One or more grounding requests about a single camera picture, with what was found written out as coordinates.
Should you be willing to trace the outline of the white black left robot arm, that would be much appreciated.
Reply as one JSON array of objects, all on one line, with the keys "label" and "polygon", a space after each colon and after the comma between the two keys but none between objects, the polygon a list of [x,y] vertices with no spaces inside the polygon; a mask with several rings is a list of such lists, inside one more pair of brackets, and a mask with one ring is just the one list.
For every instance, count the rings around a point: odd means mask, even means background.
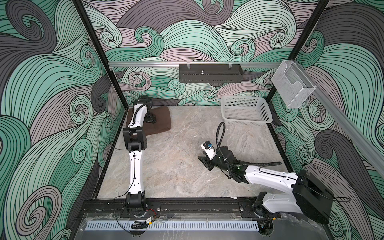
[{"label": "white black left robot arm", "polygon": [[130,185],[126,193],[125,206],[134,215],[143,215],[147,210],[145,187],[142,181],[143,152],[147,148],[144,122],[150,119],[152,100],[141,96],[134,101],[133,115],[129,124],[123,128],[126,150],[130,158]]}]

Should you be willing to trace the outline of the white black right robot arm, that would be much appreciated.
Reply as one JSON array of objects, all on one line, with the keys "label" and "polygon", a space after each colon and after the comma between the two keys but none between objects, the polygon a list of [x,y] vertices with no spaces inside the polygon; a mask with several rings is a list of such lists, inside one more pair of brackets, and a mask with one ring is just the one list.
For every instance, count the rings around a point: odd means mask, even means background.
[{"label": "white black right robot arm", "polygon": [[259,214],[296,213],[319,224],[329,223],[334,194],[310,172],[288,173],[269,169],[280,162],[240,161],[228,147],[215,149],[209,141],[201,144],[201,148],[204,155],[198,159],[209,171],[218,168],[237,183],[263,185],[280,191],[279,194],[259,194],[254,203]]}]

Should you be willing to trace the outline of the brown corduroy trousers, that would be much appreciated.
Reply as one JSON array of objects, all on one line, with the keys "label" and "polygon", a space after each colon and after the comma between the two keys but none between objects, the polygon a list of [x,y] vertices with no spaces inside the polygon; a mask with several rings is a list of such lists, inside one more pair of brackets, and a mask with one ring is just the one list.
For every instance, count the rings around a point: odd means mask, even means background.
[{"label": "brown corduroy trousers", "polygon": [[136,119],[134,120],[134,110],[138,107],[134,107],[129,110],[128,117],[130,117],[130,121],[127,120],[127,125],[123,127],[122,133],[124,137],[129,137],[128,127],[134,128],[142,123],[143,132],[146,136],[155,135],[159,133],[163,133],[169,131],[171,129],[171,116],[170,111],[167,106],[158,107],[147,112],[147,115],[150,114],[151,117],[155,117],[156,121],[147,123],[150,120],[149,117],[145,117],[143,112],[147,110],[147,107],[143,107],[140,109],[139,113],[136,115]]}]

